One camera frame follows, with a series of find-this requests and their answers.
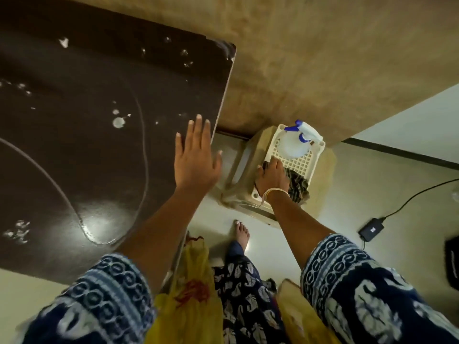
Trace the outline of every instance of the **beige stool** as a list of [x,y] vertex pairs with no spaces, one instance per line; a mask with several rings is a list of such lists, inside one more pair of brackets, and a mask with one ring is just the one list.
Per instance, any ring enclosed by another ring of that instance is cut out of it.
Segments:
[[[229,172],[221,204],[255,217],[269,225],[279,227],[273,210],[268,203],[260,208],[260,201],[252,196],[257,167],[262,165],[266,152],[277,127],[269,127],[258,132],[246,144],[242,144]],[[311,184],[308,187],[310,199],[301,208],[314,218],[322,209],[325,195],[331,185],[336,157],[332,150],[325,149],[319,157]]]

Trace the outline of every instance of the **patterned pants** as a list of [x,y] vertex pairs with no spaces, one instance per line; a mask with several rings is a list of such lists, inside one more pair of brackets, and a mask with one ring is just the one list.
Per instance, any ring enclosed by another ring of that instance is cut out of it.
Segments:
[[223,305],[224,343],[290,343],[269,282],[233,241],[225,266],[214,268],[215,290]]

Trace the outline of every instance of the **power adapter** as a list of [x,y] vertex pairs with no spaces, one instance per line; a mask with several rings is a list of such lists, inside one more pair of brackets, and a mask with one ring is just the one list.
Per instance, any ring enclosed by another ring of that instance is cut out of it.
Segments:
[[360,238],[369,243],[376,235],[379,234],[380,231],[384,228],[382,222],[384,222],[386,218],[372,218],[370,222],[368,222],[364,227],[359,230]]

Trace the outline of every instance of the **plastic bag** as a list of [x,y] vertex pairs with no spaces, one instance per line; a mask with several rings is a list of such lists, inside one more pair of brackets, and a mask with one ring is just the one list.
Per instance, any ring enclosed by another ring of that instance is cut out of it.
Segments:
[[208,256],[202,238],[186,243],[169,294],[155,298],[158,317],[146,344],[223,343],[223,308]]
[[285,279],[276,295],[285,331],[292,344],[341,344],[325,327],[295,283]]

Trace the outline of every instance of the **white plastic basket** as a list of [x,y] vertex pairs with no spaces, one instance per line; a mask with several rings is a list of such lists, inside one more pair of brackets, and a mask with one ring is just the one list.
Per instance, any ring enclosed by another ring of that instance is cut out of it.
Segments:
[[[277,152],[277,146],[279,145],[281,133],[286,132],[284,131],[285,127],[287,126],[283,124],[280,124],[277,127],[277,130],[273,135],[273,139],[271,140],[271,144],[268,147],[268,151],[266,152],[266,156],[264,157],[264,161],[269,162],[271,160],[271,156],[275,156],[282,162],[284,168],[297,172],[307,180],[308,184],[311,184],[311,179],[313,177],[318,158],[325,149],[325,142],[321,141],[320,143],[315,143],[307,155],[294,159],[285,159],[279,156],[279,153]],[[252,190],[252,198],[261,203],[261,197],[258,195],[258,191],[255,186]],[[263,206],[271,207],[271,205],[267,202],[263,203]]]

